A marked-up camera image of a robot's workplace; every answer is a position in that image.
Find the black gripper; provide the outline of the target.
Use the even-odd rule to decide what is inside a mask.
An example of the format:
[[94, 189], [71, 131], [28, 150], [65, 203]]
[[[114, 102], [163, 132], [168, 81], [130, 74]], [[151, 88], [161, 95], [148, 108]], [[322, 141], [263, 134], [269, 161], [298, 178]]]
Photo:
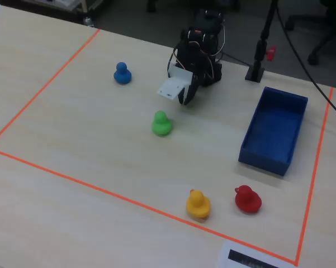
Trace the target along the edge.
[[185, 87], [178, 93], [181, 105], [188, 105], [194, 99], [201, 85], [210, 85], [210, 43], [208, 41], [179, 41], [174, 47], [167, 65], [168, 77], [175, 76], [177, 70], [190, 71], [192, 83], [184, 97]]

